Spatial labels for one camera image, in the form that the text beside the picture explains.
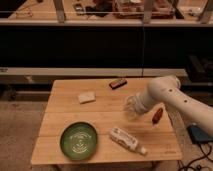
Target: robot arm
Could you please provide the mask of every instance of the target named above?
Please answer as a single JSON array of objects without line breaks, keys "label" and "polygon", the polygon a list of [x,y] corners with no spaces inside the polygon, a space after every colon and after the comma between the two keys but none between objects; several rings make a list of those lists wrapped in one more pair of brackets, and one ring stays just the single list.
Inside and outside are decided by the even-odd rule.
[{"label": "robot arm", "polygon": [[157,103],[164,102],[213,136],[213,108],[187,96],[179,89],[180,81],[176,76],[154,78],[143,92],[127,99],[125,109],[141,115],[151,110]]}]

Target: green bowl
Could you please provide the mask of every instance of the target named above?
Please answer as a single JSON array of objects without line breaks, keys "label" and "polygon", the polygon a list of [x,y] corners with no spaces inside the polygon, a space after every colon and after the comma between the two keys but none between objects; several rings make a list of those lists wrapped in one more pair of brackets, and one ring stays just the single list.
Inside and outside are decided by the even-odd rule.
[{"label": "green bowl", "polygon": [[86,122],[76,122],[65,129],[61,136],[62,152],[71,160],[89,158],[96,150],[97,132]]}]

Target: cable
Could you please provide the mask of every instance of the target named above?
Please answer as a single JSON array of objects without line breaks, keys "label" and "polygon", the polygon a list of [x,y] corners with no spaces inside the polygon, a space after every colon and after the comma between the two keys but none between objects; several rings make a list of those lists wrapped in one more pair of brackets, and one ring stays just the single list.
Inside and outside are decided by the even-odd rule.
[{"label": "cable", "polygon": [[178,160],[178,165],[179,165],[179,168],[180,168],[180,165],[184,166],[184,164],[183,164],[183,162],[181,160]]},{"label": "cable", "polygon": [[211,154],[211,152],[212,152],[212,146],[209,145],[209,152],[208,152],[207,154],[204,153],[203,156],[201,156],[201,157],[199,157],[199,158],[197,158],[197,159],[194,159],[194,160],[190,161],[186,166],[180,167],[180,168],[178,169],[178,171],[182,171],[182,170],[188,171],[188,169],[195,170],[195,171],[199,171],[199,170],[202,170],[203,168],[209,168],[209,167],[201,167],[200,165],[197,165],[197,168],[194,168],[194,167],[191,167],[191,165],[192,165],[192,163],[194,163],[194,162],[196,162],[196,161],[198,161],[198,160],[202,160],[202,159],[204,159],[204,158],[207,158],[207,157]]},{"label": "cable", "polygon": [[202,167],[201,169],[208,169],[209,171],[212,171],[212,169],[210,167],[207,167],[207,166]]},{"label": "cable", "polygon": [[[199,148],[200,148],[201,152],[202,152],[204,155],[206,155],[206,153],[203,151],[203,148],[202,148],[201,145],[199,146]],[[206,158],[207,158],[210,162],[213,163],[213,160],[212,160],[211,158],[209,158],[208,156],[206,156]]]}]

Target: gray floor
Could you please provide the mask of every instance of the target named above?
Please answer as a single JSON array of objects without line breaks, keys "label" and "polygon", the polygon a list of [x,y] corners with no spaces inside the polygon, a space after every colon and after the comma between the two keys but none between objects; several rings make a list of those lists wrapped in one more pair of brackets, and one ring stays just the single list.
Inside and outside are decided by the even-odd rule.
[{"label": "gray floor", "polygon": [[[4,91],[0,98],[0,171],[49,171],[54,170],[50,166],[32,166],[30,158],[47,105],[49,91],[18,91],[14,100],[10,99],[9,92]],[[192,159],[202,156],[196,145],[191,143],[186,132],[185,125],[189,124],[185,118],[182,121],[178,112],[168,108],[173,127],[183,153],[183,163],[187,164]],[[207,166],[213,170],[213,164],[204,159],[196,164]],[[148,171],[143,169],[144,164],[97,164],[61,166],[63,170],[73,171]],[[158,171],[178,170],[177,161],[162,162]]]}]

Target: wooden plank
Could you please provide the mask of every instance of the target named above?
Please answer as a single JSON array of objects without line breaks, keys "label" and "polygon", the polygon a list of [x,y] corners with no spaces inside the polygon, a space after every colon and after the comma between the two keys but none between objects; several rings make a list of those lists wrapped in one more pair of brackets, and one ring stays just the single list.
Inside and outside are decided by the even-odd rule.
[{"label": "wooden plank", "polygon": [[[115,79],[55,81],[46,112],[121,111],[125,98],[142,91],[150,79],[127,79],[127,85],[116,90],[109,87],[113,80]],[[78,94],[86,91],[95,92],[95,103],[79,104]]]},{"label": "wooden plank", "polygon": [[126,129],[129,133],[173,132],[165,109],[160,122],[156,125],[152,123],[154,113],[162,106],[155,106],[152,111],[134,121],[129,121],[123,111],[46,113],[39,135],[60,136],[64,129],[74,122],[88,122],[96,128],[98,134],[108,134],[114,126]]},{"label": "wooden plank", "polygon": [[111,90],[109,83],[115,79],[79,79],[79,80],[56,80],[51,93],[69,93],[79,91],[142,91],[143,88],[150,81],[150,78],[127,78],[127,84],[116,89]]},{"label": "wooden plank", "polygon": [[108,135],[98,136],[94,155],[85,161],[71,161],[60,150],[59,137],[39,137],[31,159],[32,164],[79,164],[136,161],[162,161],[181,159],[174,133],[133,134],[147,148],[148,154],[130,152],[112,141]]}]

